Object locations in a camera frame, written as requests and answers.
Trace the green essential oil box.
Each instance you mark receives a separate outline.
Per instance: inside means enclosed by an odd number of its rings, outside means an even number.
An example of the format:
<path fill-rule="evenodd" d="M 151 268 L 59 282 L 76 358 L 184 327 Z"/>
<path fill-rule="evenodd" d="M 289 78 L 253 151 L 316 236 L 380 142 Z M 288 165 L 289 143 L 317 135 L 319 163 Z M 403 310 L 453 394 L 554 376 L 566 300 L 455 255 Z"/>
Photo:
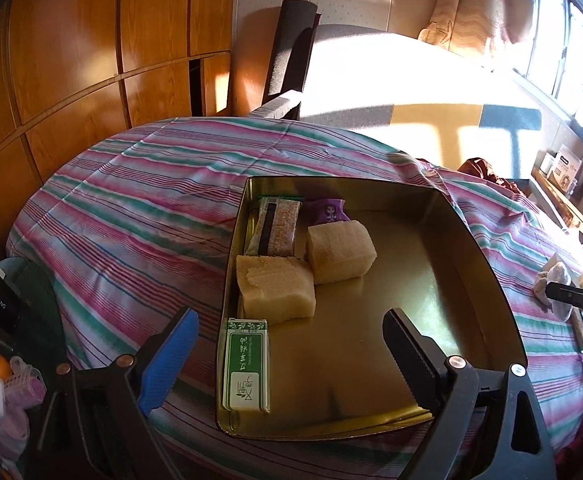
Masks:
<path fill-rule="evenodd" d="M 270 337 L 266 320 L 229 318 L 226 322 L 221 404 L 234 412 L 270 412 Z"/>

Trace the yellow sponge block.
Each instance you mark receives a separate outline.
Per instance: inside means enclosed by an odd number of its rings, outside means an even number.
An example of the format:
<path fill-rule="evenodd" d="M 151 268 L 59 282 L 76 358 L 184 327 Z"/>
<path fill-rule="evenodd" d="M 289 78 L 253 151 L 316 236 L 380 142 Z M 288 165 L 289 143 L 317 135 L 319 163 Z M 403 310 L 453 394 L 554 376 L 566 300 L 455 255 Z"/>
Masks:
<path fill-rule="evenodd" d="M 313 318 L 316 298 L 313 273 L 295 257 L 238 256 L 236 278 L 243 316 L 269 325 Z"/>
<path fill-rule="evenodd" d="M 377 251 L 369 231 L 357 220 L 309 226 L 307 257 L 316 285 L 361 278 Z"/>

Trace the purple snack packet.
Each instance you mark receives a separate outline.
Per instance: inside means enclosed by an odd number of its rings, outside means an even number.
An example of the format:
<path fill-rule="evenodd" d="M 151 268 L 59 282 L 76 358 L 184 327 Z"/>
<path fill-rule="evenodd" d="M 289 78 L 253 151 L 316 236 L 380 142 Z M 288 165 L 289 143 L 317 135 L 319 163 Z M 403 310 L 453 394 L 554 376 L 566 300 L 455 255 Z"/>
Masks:
<path fill-rule="evenodd" d="M 309 226 L 350 220 L 346 215 L 345 201 L 342 198 L 306 200 L 302 203 L 301 214 Z"/>

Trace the white sock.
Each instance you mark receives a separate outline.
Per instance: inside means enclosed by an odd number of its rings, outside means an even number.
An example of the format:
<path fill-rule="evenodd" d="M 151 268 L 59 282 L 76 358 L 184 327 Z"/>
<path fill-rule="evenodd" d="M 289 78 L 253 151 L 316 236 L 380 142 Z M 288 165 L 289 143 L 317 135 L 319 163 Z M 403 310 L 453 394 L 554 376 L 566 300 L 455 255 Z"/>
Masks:
<path fill-rule="evenodd" d="M 553 313 L 558 321 L 567 322 L 571 315 L 572 305 L 549 298 L 545 291 L 549 283 L 583 288 L 583 273 L 578 274 L 572 271 L 564 260 L 555 254 L 535 276 L 532 290 L 535 298 L 540 301 L 541 308 Z"/>

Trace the wooden shelf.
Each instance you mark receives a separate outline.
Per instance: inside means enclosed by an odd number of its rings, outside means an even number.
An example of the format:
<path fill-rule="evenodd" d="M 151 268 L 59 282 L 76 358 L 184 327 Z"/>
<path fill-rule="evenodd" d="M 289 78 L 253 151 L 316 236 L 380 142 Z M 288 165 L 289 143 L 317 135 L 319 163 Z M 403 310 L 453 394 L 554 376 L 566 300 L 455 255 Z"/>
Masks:
<path fill-rule="evenodd" d="M 562 229 L 576 231 L 583 236 L 583 213 L 541 169 L 546 155 L 546 151 L 538 151 L 531 170 L 530 184 L 534 185 L 534 193 L 538 194 L 539 203 L 547 209 L 546 214 Z"/>

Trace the pink plastic basket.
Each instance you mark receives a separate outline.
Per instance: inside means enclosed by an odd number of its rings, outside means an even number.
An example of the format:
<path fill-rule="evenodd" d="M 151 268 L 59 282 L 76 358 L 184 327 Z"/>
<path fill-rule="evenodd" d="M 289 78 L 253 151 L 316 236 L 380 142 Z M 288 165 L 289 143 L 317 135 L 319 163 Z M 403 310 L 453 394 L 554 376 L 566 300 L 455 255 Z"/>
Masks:
<path fill-rule="evenodd" d="M 10 367 L 12 374 L 4 384 L 5 402 L 23 410 L 40 405 L 46 395 L 40 370 L 27 364 L 20 356 L 11 357 Z"/>

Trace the striped bed sheet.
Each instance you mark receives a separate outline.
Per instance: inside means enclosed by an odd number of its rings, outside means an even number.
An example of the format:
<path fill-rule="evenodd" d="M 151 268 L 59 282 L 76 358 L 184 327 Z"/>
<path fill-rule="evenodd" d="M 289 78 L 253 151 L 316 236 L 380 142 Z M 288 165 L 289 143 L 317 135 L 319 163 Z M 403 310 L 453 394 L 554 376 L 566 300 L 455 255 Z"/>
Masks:
<path fill-rule="evenodd" d="M 197 479 L 391 479 L 421 440 L 413 427 L 321 443 L 246 441 L 216 423 L 224 273 L 245 182 L 358 177 L 436 188 L 487 257 L 523 335 L 554 448 L 583 417 L 583 368 L 570 327 L 532 287 L 550 258 L 583 274 L 583 251 L 529 200 L 341 129 L 257 118 L 173 118 L 124 131 L 68 162 L 19 213 L 6 250 L 48 272 L 71 362 L 100 367 L 139 348 L 174 312 L 200 338 L 153 422 Z"/>

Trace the gold metal tin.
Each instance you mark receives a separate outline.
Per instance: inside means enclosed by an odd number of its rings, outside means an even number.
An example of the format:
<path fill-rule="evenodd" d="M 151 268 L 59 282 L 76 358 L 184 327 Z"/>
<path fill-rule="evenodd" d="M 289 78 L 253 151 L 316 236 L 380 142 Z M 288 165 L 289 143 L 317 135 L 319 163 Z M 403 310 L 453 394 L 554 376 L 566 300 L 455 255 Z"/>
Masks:
<path fill-rule="evenodd" d="M 526 364 L 511 307 L 466 221 L 448 196 L 425 186 L 356 178 L 252 177 L 230 246 L 241 255 L 264 196 L 340 198 L 377 251 L 362 278 L 322 285 L 312 318 L 274 325 L 270 408 L 218 408 L 230 436 L 266 440 L 362 437 L 426 422 L 384 343 L 393 308 L 444 353 L 487 370 Z"/>

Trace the brown crumpled cloth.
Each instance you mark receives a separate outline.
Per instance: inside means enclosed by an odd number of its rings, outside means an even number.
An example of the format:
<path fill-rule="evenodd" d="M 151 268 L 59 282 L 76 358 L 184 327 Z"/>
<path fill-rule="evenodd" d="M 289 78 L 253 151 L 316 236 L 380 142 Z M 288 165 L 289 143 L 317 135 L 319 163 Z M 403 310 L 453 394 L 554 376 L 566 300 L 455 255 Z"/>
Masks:
<path fill-rule="evenodd" d="M 514 182 L 508 181 L 500 176 L 498 176 L 494 171 L 492 166 L 485 159 L 481 157 L 473 157 L 466 159 L 459 168 L 457 168 L 462 174 L 469 174 L 470 176 L 492 182 L 496 185 L 500 185 L 501 188 L 507 188 L 508 190 L 520 194 L 520 188 Z"/>

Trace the beige curtain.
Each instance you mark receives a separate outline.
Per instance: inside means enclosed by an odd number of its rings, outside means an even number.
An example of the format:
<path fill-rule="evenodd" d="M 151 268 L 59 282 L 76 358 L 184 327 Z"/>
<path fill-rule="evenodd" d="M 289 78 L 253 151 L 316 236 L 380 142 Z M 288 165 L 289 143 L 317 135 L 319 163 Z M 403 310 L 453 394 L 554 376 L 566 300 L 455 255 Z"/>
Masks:
<path fill-rule="evenodd" d="M 418 39 L 465 58 L 489 60 L 526 39 L 533 0 L 437 0 Z"/>

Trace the wooden wardrobe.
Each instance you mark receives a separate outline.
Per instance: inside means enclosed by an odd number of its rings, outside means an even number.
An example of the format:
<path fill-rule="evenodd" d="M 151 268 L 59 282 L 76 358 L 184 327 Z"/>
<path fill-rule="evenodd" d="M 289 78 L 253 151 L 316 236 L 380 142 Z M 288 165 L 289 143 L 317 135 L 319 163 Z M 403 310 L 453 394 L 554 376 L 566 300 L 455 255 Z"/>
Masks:
<path fill-rule="evenodd" d="M 90 146 L 228 114 L 234 0 L 0 0 L 0 255 L 22 206 Z"/>

